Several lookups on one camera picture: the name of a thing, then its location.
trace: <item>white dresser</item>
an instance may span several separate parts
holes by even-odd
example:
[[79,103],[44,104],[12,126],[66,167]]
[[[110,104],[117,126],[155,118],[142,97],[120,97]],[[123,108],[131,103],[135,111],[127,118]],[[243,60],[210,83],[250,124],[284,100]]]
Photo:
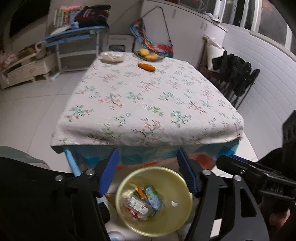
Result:
[[[24,63],[26,62],[20,60],[1,72],[0,84],[2,89],[28,80],[34,81],[37,75],[43,75],[45,78],[48,78],[49,72],[57,66],[57,56],[53,53],[40,60]],[[10,71],[16,64],[21,64],[22,66]]]

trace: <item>carrot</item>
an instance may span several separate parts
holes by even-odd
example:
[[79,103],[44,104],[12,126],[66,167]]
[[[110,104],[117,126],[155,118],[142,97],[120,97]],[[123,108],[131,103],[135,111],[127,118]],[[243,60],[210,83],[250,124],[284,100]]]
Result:
[[144,70],[147,70],[147,71],[150,71],[150,72],[154,72],[155,71],[155,67],[152,66],[152,65],[150,65],[150,64],[138,63],[138,66],[141,69],[144,69]]
[[140,198],[145,199],[144,193],[140,187],[137,187],[136,191],[139,194]]

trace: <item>metal bolt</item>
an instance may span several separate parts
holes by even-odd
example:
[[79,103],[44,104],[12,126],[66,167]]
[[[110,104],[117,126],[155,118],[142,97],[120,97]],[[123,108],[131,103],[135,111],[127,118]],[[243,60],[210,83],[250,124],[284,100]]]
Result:
[[93,175],[94,174],[94,169],[88,169],[85,172],[87,175]]
[[203,169],[203,170],[202,170],[202,173],[203,173],[203,175],[206,175],[206,176],[211,175],[211,171],[208,170],[208,169]]
[[239,175],[235,175],[235,176],[234,176],[234,179],[235,179],[236,181],[240,182],[240,181],[242,180],[242,177],[239,176]]
[[57,175],[54,179],[58,182],[58,181],[63,180],[63,176],[62,175]]

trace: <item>floral tablecloth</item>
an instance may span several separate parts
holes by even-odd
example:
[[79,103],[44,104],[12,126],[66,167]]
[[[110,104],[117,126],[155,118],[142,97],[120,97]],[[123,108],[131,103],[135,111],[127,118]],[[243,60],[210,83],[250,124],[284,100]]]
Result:
[[145,61],[124,54],[121,63],[93,62],[57,123],[52,146],[184,146],[241,137],[243,118],[189,63],[165,58],[148,72],[137,66]]

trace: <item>white pillow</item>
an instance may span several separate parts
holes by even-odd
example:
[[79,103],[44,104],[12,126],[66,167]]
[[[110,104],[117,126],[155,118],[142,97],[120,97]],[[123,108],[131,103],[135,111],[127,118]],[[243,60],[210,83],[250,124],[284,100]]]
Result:
[[223,55],[224,49],[213,39],[207,40],[207,69],[212,72],[219,72],[213,69],[212,59]]

